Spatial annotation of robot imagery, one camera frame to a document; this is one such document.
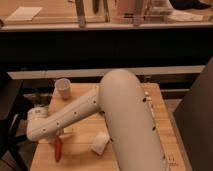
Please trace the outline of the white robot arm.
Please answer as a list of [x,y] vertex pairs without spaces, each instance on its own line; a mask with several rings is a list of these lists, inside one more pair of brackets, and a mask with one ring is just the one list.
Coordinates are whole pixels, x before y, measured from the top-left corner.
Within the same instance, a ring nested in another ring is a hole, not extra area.
[[29,111],[27,138],[38,141],[98,112],[104,114],[120,171],[169,171],[145,91],[125,69],[109,71],[97,87],[50,116]]

